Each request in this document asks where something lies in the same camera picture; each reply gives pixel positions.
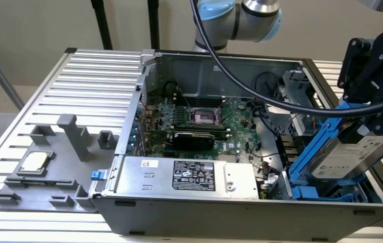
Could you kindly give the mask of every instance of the black pole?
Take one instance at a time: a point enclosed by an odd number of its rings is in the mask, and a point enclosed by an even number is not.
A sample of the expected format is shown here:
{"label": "black pole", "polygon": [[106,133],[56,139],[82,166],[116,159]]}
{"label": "black pole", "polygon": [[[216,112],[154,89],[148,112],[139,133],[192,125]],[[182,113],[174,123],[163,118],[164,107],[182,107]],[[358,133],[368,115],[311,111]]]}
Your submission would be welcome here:
{"label": "black pole", "polygon": [[95,17],[98,18],[99,31],[102,36],[103,48],[104,50],[112,50],[112,41],[108,20],[106,18],[104,3],[103,0],[91,0]]}
{"label": "black pole", "polygon": [[151,49],[160,49],[159,0],[147,0],[147,1],[148,1]]}

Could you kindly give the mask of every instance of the sticker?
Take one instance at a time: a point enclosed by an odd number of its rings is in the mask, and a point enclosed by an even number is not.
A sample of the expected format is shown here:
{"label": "sticker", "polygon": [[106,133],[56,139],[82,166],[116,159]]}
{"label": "sticker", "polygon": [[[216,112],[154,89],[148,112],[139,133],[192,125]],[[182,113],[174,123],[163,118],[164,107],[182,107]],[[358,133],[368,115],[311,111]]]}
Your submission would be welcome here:
{"label": "sticker", "polygon": [[140,167],[156,168],[159,167],[159,161],[155,159],[143,159],[140,163]]}
{"label": "sticker", "polygon": [[215,191],[214,163],[174,161],[172,187],[175,190]]}
{"label": "sticker", "polygon": [[339,144],[312,175],[320,179],[344,178],[382,144],[383,136],[366,136],[358,144]]}

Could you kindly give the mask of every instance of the slotted metal surface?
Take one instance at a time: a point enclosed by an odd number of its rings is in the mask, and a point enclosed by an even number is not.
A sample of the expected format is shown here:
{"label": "slotted metal surface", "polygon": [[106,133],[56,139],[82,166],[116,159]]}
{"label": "slotted metal surface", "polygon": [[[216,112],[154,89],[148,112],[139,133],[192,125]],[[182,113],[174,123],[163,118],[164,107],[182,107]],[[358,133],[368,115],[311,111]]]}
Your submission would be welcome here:
{"label": "slotted metal surface", "polygon": [[[130,92],[139,69],[139,52],[79,50],[64,55],[0,138],[0,188],[6,176],[31,144],[34,124],[55,124],[59,114],[75,113],[91,133],[111,130],[120,135]],[[338,96],[340,62],[315,61]],[[243,240],[170,238],[171,242],[243,242]],[[0,241],[11,242],[166,242],[158,237],[126,237],[110,231],[102,215],[0,212]],[[383,228],[368,227],[343,243],[383,243]]]}

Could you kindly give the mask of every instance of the blue drive bracket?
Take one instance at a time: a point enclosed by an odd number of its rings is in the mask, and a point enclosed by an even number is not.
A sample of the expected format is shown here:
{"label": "blue drive bracket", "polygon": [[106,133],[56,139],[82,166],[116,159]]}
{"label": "blue drive bracket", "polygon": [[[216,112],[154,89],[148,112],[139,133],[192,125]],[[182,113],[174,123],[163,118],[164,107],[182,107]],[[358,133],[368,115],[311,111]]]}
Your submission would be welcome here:
{"label": "blue drive bracket", "polygon": [[[347,102],[338,106],[336,109],[348,109],[352,107],[364,106],[364,104],[350,104]],[[315,135],[311,143],[307,145],[303,153],[294,162],[290,168],[290,177],[294,185],[307,185],[307,175],[308,175],[308,164],[315,154],[319,152],[327,141],[335,138],[339,133],[339,126],[343,122],[343,118],[328,118],[322,129]]]}
{"label": "blue drive bracket", "polygon": [[307,201],[338,201],[350,202],[354,200],[354,194],[343,195],[342,197],[319,197],[316,188],[314,186],[296,186],[292,188],[292,195],[295,200]]}

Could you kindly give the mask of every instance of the motherboard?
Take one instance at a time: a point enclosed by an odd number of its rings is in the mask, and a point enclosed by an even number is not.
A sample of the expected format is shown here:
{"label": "motherboard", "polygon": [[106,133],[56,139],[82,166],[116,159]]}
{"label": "motherboard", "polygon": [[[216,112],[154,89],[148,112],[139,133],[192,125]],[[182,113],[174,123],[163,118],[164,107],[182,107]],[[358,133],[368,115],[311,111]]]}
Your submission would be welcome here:
{"label": "motherboard", "polygon": [[150,99],[147,156],[248,163],[259,143],[251,102],[227,98],[215,107],[194,107],[168,98]]}

